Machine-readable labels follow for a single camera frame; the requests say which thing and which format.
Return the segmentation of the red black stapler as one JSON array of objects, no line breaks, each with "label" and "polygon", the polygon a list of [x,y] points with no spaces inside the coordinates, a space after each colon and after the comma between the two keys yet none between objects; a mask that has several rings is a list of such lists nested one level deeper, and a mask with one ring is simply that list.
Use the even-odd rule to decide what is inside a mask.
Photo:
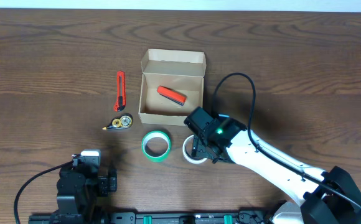
[{"label": "red black stapler", "polygon": [[157,92],[161,96],[163,96],[181,106],[183,106],[185,104],[186,99],[187,99],[187,97],[184,96],[183,94],[178,93],[170,88],[166,88],[164,86],[158,86]]}]

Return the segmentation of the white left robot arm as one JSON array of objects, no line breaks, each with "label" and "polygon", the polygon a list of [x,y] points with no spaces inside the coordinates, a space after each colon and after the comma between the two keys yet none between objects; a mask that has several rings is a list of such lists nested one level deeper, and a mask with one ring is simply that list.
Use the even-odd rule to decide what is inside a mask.
[{"label": "white left robot arm", "polygon": [[99,197],[117,191],[117,170],[110,164],[106,176],[99,175],[96,161],[77,162],[61,168],[57,182],[58,209],[50,215],[49,223],[102,223],[110,216],[97,205]]}]

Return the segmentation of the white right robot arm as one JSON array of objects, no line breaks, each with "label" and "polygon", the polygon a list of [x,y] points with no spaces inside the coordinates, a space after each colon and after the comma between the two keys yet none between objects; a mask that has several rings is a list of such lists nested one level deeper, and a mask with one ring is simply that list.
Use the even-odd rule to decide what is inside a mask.
[{"label": "white right robot arm", "polygon": [[272,223],[361,223],[361,191],[340,167],[325,171],[281,152],[260,139],[250,124],[201,111],[185,125],[210,149],[213,162],[246,167],[290,196]]}]

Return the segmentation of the white tape roll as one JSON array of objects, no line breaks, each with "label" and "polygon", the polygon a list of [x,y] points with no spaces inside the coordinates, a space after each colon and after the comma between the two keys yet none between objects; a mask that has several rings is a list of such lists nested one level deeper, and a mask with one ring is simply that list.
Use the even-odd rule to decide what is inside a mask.
[{"label": "white tape roll", "polygon": [[182,145],[182,153],[183,153],[183,156],[185,158],[186,161],[190,162],[191,164],[202,164],[204,163],[207,158],[203,158],[203,159],[193,159],[187,152],[187,149],[186,149],[186,145],[187,143],[193,139],[194,136],[193,135],[190,135],[189,137],[187,137],[185,139],[185,141],[183,142],[183,145]]}]

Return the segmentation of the red utility knife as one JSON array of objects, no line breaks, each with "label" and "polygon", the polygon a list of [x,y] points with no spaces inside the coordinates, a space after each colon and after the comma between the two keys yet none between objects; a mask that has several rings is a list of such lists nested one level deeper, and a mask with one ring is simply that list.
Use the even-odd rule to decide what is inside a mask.
[{"label": "red utility knife", "polygon": [[126,106],[125,72],[118,71],[116,75],[117,96],[113,107],[115,111],[122,111]]}]

